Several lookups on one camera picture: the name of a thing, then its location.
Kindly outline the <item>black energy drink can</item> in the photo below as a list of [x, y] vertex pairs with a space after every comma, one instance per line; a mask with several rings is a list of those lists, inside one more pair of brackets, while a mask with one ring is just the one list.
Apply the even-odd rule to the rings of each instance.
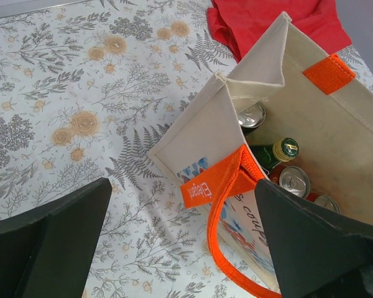
[[244, 135], [248, 135], [262, 125], [266, 117], [265, 107], [261, 102], [238, 113], [237, 118]]

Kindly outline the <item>green glass bottle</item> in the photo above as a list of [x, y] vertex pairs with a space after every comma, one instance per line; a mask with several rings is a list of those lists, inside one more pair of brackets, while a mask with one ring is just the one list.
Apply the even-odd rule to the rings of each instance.
[[294, 160], [299, 153], [298, 143], [292, 138], [283, 138], [269, 145], [251, 145], [249, 148], [260, 166], [268, 172], [281, 163]]

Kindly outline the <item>beige canvas bag orange handles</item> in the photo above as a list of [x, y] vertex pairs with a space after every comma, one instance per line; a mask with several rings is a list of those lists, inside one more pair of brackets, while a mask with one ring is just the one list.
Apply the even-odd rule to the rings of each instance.
[[[244, 135], [237, 115], [258, 102], [265, 120]], [[279, 165], [301, 168], [310, 193], [373, 225], [373, 94], [285, 12], [228, 76], [212, 75], [149, 151], [185, 207], [206, 210], [213, 261], [246, 297], [282, 297], [254, 194], [270, 172], [249, 147], [283, 138], [299, 153]]]

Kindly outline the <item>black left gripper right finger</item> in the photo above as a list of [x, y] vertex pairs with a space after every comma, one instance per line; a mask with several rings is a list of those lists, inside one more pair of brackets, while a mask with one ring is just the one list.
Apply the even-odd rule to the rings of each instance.
[[254, 194], [282, 297], [373, 297], [373, 225], [267, 179]]

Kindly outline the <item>red cola can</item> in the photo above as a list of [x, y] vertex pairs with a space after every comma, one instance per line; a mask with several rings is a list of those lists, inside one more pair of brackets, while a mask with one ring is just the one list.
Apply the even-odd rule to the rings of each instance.
[[325, 209], [329, 209], [333, 212], [336, 212], [338, 214], [341, 213], [341, 209], [338, 205], [338, 203], [330, 196], [323, 195], [323, 194], [317, 194], [317, 193], [310, 193], [307, 198], [308, 201], [315, 203], [316, 205], [319, 205]]
[[311, 190], [308, 175], [297, 166], [278, 165], [270, 172], [269, 179], [302, 199], [306, 199]]

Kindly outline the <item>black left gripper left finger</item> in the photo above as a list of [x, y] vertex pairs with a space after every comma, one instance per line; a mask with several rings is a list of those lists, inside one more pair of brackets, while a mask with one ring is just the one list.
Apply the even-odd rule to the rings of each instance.
[[0, 297], [81, 297], [111, 193], [99, 178], [0, 220]]

